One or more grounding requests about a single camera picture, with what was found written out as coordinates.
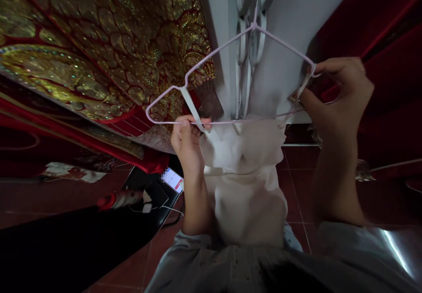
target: phone screen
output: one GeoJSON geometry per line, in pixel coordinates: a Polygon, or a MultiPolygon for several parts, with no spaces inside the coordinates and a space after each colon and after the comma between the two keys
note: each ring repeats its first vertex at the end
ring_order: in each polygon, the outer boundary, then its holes
{"type": "Polygon", "coordinates": [[[161,179],[178,194],[182,193],[183,178],[172,169],[167,168],[161,176],[161,179]]]}

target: charging cable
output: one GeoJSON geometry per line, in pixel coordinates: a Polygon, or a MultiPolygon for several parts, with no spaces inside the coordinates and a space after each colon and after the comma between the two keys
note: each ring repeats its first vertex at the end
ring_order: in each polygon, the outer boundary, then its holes
{"type": "MultiPolygon", "coordinates": [[[[178,211],[177,209],[173,209],[173,208],[171,208],[171,207],[168,207],[168,206],[161,206],[161,207],[165,207],[165,208],[167,208],[167,209],[170,209],[170,210],[172,210],[172,211],[175,211],[175,212],[178,212],[178,213],[180,213],[181,215],[182,215],[182,217],[185,215],[185,214],[183,214],[181,211],[178,211]]],[[[141,212],[141,213],[144,213],[144,214],[148,214],[148,213],[150,213],[153,209],[157,209],[158,207],[154,207],[154,208],[152,208],[152,204],[151,203],[146,203],[145,205],[144,205],[144,208],[141,210],[141,211],[138,211],[138,210],[135,210],[135,209],[133,209],[131,206],[129,206],[129,209],[131,210],[131,211],[133,211],[133,212],[141,212]]]]}

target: hand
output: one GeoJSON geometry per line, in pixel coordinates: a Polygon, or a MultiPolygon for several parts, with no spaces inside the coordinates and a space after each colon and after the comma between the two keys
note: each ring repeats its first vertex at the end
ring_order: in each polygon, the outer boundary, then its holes
{"type": "MultiPolygon", "coordinates": [[[[171,145],[182,164],[184,177],[199,177],[204,174],[205,167],[204,157],[199,147],[201,131],[197,126],[191,125],[190,122],[195,122],[192,115],[179,116],[176,121],[181,121],[182,124],[174,124],[171,145]]],[[[201,121],[205,129],[211,129],[211,125],[207,125],[211,122],[211,118],[201,118],[201,121]]]]}
{"type": "Polygon", "coordinates": [[[353,143],[374,85],[366,77],[364,65],[359,58],[328,59],[316,65],[315,73],[321,72],[330,74],[341,85],[338,100],[332,104],[323,104],[305,88],[300,102],[324,141],[353,143]]]}

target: white wall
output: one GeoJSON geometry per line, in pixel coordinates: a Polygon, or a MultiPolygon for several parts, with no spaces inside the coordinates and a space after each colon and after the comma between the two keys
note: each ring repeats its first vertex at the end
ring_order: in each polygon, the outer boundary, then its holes
{"type": "MultiPolygon", "coordinates": [[[[342,0],[274,0],[267,12],[267,30],[306,54],[311,39],[342,0]]],[[[249,113],[262,116],[293,109],[287,97],[302,83],[302,59],[267,37],[261,63],[255,69],[249,113]]],[[[306,113],[293,123],[308,123],[306,113]]]]}
{"type": "MultiPolygon", "coordinates": [[[[210,32],[212,47],[217,48],[236,35],[236,0],[201,0],[207,28],[210,32]]],[[[221,50],[213,57],[217,77],[215,89],[224,109],[224,119],[230,119],[231,102],[236,99],[236,46],[234,44],[221,50]]]]}

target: person's left hand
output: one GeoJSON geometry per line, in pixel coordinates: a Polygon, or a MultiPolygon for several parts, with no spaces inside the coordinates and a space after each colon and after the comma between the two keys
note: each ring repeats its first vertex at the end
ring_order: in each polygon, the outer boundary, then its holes
{"type": "MultiPolygon", "coordinates": [[[[181,121],[182,124],[174,124],[171,145],[182,164],[184,177],[198,178],[204,174],[205,167],[204,157],[199,147],[201,131],[197,126],[191,125],[190,122],[195,122],[192,115],[179,116],[176,121],[181,121]]],[[[201,118],[201,121],[205,123],[205,129],[211,128],[211,125],[207,125],[211,122],[211,118],[201,118]]]]}

